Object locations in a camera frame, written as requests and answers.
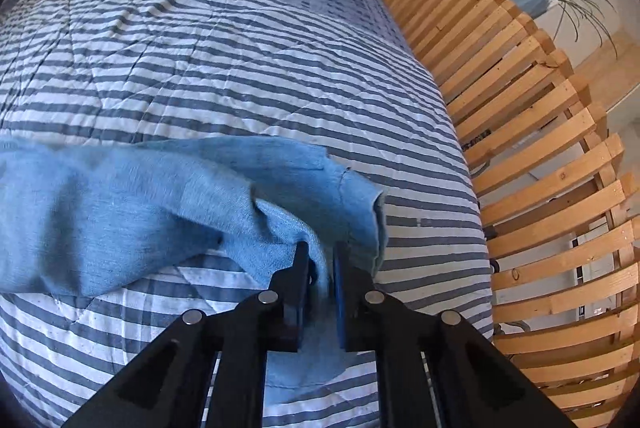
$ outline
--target folded blanket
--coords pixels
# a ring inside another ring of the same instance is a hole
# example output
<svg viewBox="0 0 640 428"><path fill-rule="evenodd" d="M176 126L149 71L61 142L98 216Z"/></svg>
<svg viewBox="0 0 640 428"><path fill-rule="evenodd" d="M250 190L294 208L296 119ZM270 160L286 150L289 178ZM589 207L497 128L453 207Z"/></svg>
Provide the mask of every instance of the folded blanket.
<svg viewBox="0 0 640 428"><path fill-rule="evenodd" d="M298 354L269 354L266 400L339 375L332 246L372 273L386 244L381 190L322 147L277 137L135 146L0 141L0 292L97 296L207 249L267 286L305 240L312 313Z"/></svg>

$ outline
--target bed sheet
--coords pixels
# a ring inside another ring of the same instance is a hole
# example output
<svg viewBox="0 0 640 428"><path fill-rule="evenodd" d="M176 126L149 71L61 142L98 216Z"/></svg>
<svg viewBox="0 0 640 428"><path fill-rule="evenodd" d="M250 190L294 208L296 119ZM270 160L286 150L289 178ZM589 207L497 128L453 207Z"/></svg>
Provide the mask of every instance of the bed sheet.
<svg viewBox="0 0 640 428"><path fill-rule="evenodd" d="M328 148L385 186L377 286L456 309L490 335L490 266L462 152L431 75L380 0L10 0L0 15L0 134L73 144L268 134ZM259 286L207 252L93 299L0 296L0 370L60 426L189 308ZM265 427L377 426L373 354Z"/></svg>

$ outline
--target spider plant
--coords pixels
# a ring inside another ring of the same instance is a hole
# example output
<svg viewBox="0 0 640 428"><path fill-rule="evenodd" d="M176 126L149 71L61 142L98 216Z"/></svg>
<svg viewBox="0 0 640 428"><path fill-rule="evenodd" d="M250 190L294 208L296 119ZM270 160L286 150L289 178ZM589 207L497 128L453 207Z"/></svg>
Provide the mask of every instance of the spider plant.
<svg viewBox="0 0 640 428"><path fill-rule="evenodd" d="M603 36L605 36L613 45L613 49L616 53L616 58L618 57L618 50L616 49L615 43L611 39L611 34L602 23L605 18L602 10L600 9L601 3L606 3L610 8L613 9L613 11L616 10L609 0L558 0L558 2L562 13L560 15L560 20L558 21L558 27L556 27L556 32L554 33L554 39L558 36L560 26L562 25L565 17L568 18L573 25L576 42L579 38L580 24L583 22L587 22L595 29L596 33L598 34L598 38L600 39L600 46L602 47L604 43Z"/></svg>

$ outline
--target wooden slatted railing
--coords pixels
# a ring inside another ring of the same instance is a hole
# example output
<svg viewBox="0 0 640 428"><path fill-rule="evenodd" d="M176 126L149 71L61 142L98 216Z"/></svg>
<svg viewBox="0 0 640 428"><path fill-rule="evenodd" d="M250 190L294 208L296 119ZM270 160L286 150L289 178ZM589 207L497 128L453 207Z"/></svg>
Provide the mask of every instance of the wooden slatted railing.
<svg viewBox="0 0 640 428"><path fill-rule="evenodd" d="M384 2L440 87L469 168L483 166L472 182L491 258L508 262L605 219L607 231L583 244L516 259L523 262L492 276L492 288L509 292L613 254L608 274L494 307L500 323L616 297L614 309L591 318L494 336L496 347L577 426L606 424L640 374L640 254L633 247L640 217L626 216L625 201L637 187L631 175L618 176L620 137L607 134L604 111L591 103L587 82L574 75L566 54L513 2ZM527 176L578 144L582 154L564 166L539 180Z"/></svg>

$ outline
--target metal screw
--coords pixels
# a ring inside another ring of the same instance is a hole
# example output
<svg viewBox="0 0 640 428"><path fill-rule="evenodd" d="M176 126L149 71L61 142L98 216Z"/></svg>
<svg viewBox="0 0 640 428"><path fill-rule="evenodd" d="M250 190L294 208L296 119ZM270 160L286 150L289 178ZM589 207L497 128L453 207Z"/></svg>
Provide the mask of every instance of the metal screw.
<svg viewBox="0 0 640 428"><path fill-rule="evenodd" d="M269 305L278 301L278 293L276 291L272 291L271 289L267 289L266 291L262 291L258 294L258 300L260 303L264 303L265 305Z"/></svg>
<svg viewBox="0 0 640 428"><path fill-rule="evenodd" d="M364 299L367 303L377 305L385 301L385 295L380 291L369 291L364 295Z"/></svg>
<svg viewBox="0 0 640 428"><path fill-rule="evenodd" d="M462 316L455 311L444 311L440 315L440 319L447 325L458 325L462 321Z"/></svg>
<svg viewBox="0 0 640 428"><path fill-rule="evenodd" d="M190 309L182 315L182 321L187 325L195 325L202 319L202 313L197 309Z"/></svg>

